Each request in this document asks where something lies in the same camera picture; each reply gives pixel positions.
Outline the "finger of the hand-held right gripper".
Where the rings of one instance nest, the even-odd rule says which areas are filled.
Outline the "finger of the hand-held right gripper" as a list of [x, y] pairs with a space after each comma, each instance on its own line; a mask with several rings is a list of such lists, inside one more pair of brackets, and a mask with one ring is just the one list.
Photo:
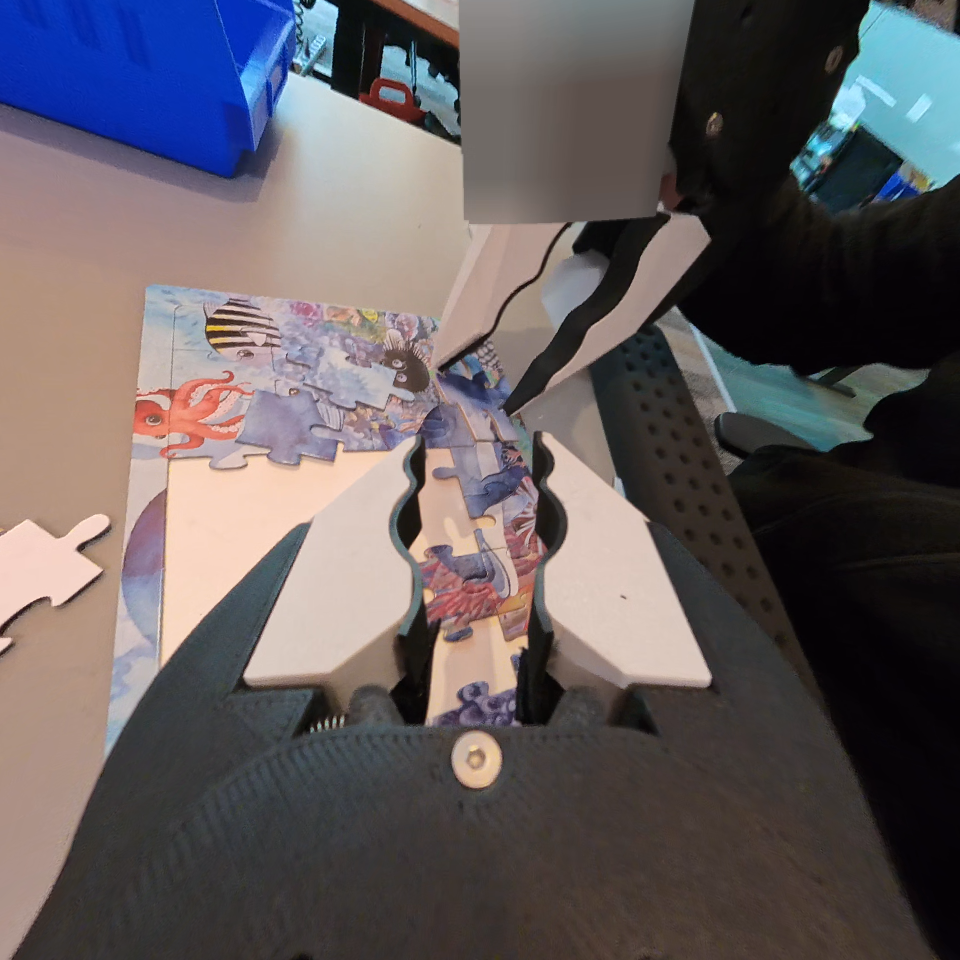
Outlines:
[[435, 336], [436, 371], [487, 341], [511, 301], [542, 276], [569, 228], [569, 222], [474, 225]]
[[711, 243], [701, 219], [659, 212], [630, 220], [594, 291], [565, 316], [503, 404], [514, 415], [637, 332], [676, 298], [675, 288]]

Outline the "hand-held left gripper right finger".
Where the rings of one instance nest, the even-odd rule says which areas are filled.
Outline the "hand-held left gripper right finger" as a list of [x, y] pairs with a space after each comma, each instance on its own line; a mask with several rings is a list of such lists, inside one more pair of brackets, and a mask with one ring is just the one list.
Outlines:
[[555, 436], [532, 438], [534, 572], [518, 722], [548, 722], [585, 689], [613, 722], [629, 691], [707, 690], [714, 676], [646, 515]]

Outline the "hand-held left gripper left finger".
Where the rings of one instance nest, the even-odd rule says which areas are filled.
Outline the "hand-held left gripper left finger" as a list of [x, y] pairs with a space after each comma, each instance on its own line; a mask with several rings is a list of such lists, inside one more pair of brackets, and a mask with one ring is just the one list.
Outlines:
[[334, 707], [402, 679], [399, 637], [423, 589], [409, 545], [422, 528], [426, 450], [409, 438], [311, 519], [246, 665], [254, 690], [321, 690]]

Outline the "sea animals jigsaw puzzle board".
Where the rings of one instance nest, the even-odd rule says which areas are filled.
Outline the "sea animals jigsaw puzzle board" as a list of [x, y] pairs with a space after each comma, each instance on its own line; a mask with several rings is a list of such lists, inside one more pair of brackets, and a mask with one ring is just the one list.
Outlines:
[[[152, 285], [145, 294], [134, 401], [125, 545], [111, 692], [110, 749], [162, 666], [276, 542], [310, 521], [410, 437], [423, 437], [421, 529], [410, 548], [438, 623], [426, 722], [515, 726], [537, 566], [537, 495], [522, 422], [485, 343], [438, 377], [434, 318], [269, 296]], [[384, 411], [345, 410], [305, 385], [327, 348], [395, 373]], [[299, 466], [240, 447], [229, 453], [256, 391], [309, 394], [334, 462]]]

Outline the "blue purple puzzle piece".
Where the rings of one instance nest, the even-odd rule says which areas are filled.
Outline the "blue purple puzzle piece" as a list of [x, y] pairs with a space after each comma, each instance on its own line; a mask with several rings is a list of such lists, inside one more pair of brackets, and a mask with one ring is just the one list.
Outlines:
[[298, 467], [303, 457], [332, 463], [339, 442], [317, 436], [314, 427], [322, 425], [318, 405], [309, 393], [257, 390], [241, 418], [233, 449], [212, 456], [209, 466], [222, 471], [246, 467], [247, 455], [240, 448], [266, 450], [268, 460], [282, 466]]

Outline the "white puzzle piece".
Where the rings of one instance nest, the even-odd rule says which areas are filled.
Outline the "white puzzle piece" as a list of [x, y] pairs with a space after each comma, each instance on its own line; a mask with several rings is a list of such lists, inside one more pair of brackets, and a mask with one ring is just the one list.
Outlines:
[[29, 519], [1, 535], [1, 628], [23, 611], [46, 599], [53, 607], [66, 604], [103, 573], [82, 548], [112, 528], [102, 513], [78, 522], [62, 536]]

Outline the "person's right forearm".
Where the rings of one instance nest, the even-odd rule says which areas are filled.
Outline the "person's right forearm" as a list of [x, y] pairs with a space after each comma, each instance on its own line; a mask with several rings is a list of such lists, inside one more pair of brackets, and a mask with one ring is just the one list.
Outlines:
[[756, 365], [958, 377], [959, 179], [832, 214], [788, 176], [678, 310]]

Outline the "black perforated chair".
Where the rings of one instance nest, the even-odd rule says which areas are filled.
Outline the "black perforated chair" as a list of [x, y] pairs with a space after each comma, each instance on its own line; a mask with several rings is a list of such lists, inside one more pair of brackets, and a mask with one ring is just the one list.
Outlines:
[[642, 328], [589, 370], [627, 499], [663, 527], [822, 694], [663, 332]]

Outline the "red tool case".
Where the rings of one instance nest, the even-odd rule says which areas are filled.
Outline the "red tool case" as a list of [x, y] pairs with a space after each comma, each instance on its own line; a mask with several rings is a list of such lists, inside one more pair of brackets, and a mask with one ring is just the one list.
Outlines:
[[425, 126], [426, 111], [421, 108], [413, 89], [401, 80], [378, 77], [371, 83], [368, 91], [359, 94], [358, 99], [365, 106], [406, 124], [418, 128]]

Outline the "wooden edged table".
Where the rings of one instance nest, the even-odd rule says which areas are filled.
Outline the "wooden edged table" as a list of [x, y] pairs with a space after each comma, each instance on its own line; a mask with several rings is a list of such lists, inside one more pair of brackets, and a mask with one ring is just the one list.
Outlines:
[[433, 40], [458, 49], [459, 1], [373, 1], [380, 10], [399, 18]]

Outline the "blue plastic bin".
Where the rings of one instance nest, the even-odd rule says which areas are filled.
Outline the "blue plastic bin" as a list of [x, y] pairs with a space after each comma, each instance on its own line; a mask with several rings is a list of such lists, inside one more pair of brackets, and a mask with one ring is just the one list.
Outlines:
[[231, 177], [295, 55], [289, 1], [3, 1], [1, 101]]

